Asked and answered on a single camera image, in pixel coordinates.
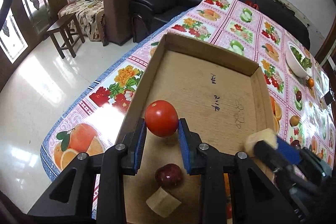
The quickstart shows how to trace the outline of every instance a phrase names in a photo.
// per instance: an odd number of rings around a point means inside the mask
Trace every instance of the table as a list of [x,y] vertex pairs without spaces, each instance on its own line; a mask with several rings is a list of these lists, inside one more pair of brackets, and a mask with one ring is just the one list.
[[[335,125],[323,99],[329,91],[329,79],[320,65],[290,33],[252,7],[238,0],[203,0],[112,65],[57,121],[41,147],[42,164],[51,180],[76,152],[94,155],[114,145],[142,73],[161,37],[168,31],[227,48],[259,63],[268,84],[278,136],[288,143],[298,140],[301,146],[309,147],[333,166]],[[312,89],[286,64],[285,48],[289,41],[313,63],[315,86]],[[296,100],[298,90],[302,94],[301,101]],[[296,127],[289,123],[293,115],[300,117]],[[62,141],[69,143],[65,152],[61,149]]]
[[[70,32],[70,29],[68,27],[68,24],[73,21],[77,32]],[[55,37],[55,33],[60,32],[61,36],[64,40],[64,43],[62,46],[59,46],[58,41]],[[62,16],[60,19],[58,19],[54,24],[52,24],[49,29],[47,30],[47,34],[50,35],[51,40],[53,41],[59,55],[61,55],[61,58],[64,59],[64,50],[69,50],[72,57],[76,57],[76,53],[74,51],[74,45],[77,43],[79,39],[81,39],[82,43],[85,42],[84,36],[82,34],[82,30],[79,27],[77,18],[76,18],[76,13],[72,14],[67,14]],[[74,40],[73,35],[78,34],[77,38]]]

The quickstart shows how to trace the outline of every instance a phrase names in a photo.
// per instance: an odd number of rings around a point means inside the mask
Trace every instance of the wooden side table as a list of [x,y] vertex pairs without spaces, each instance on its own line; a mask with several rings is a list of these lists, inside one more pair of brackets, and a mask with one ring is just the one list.
[[[77,29],[77,32],[74,32],[74,33],[71,33],[70,29],[68,27],[68,24],[72,20],[74,21],[76,29]],[[60,46],[58,44],[58,41],[57,41],[57,39],[54,35],[56,32],[61,33],[61,36],[64,40],[64,43],[62,44],[62,46]],[[59,55],[61,55],[62,59],[65,58],[63,50],[69,50],[72,57],[75,58],[76,53],[74,51],[74,45],[76,44],[76,42],[79,39],[81,39],[82,43],[85,42],[84,36],[82,34],[81,27],[79,26],[77,18],[76,18],[76,13],[72,13],[72,14],[62,16],[59,20],[57,20],[53,25],[50,26],[50,28],[47,30],[47,34],[50,35],[58,53],[59,53]],[[72,36],[75,35],[75,34],[78,34],[78,37],[74,40]]]

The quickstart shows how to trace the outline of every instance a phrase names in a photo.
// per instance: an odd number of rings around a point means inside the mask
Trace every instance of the cardboard tray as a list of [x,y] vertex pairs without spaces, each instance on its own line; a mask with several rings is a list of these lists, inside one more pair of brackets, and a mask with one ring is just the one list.
[[[265,128],[274,130],[273,112],[259,65],[226,49],[168,33],[163,36],[137,87],[117,142],[135,130],[147,106],[167,100],[189,129],[220,152],[236,154],[246,137]],[[155,171],[175,163],[184,182],[169,192],[182,204],[167,218],[146,204],[157,189]],[[257,163],[268,177],[270,170]],[[124,176],[127,222],[198,223],[200,176],[185,172],[177,133],[160,138],[147,131],[141,167],[135,177]]]

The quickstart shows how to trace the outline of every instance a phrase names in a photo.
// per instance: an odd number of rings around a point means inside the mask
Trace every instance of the tiled floor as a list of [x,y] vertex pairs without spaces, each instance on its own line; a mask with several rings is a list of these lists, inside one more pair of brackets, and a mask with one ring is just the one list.
[[43,139],[77,97],[136,44],[80,41],[61,59],[50,38],[17,68],[0,93],[0,190],[24,213],[50,184],[40,159]]

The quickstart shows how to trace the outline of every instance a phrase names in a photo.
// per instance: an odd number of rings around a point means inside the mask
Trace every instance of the green vegetable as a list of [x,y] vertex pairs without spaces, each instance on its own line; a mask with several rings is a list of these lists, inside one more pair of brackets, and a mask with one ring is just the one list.
[[236,46],[238,46],[242,51],[244,50],[244,47],[243,47],[243,45],[239,42],[239,41],[237,41],[237,40],[231,40],[231,42],[230,42],[230,46],[233,46],[233,45],[236,45]]
[[302,54],[293,46],[291,46],[291,50],[296,58],[296,60],[300,63],[300,65],[302,66],[302,68],[304,68],[305,70],[307,68],[311,68],[312,63],[310,61],[309,58],[305,57],[304,59],[302,59]]
[[243,13],[248,13],[248,14],[250,14],[250,16],[252,15],[252,12],[247,8],[243,9]]

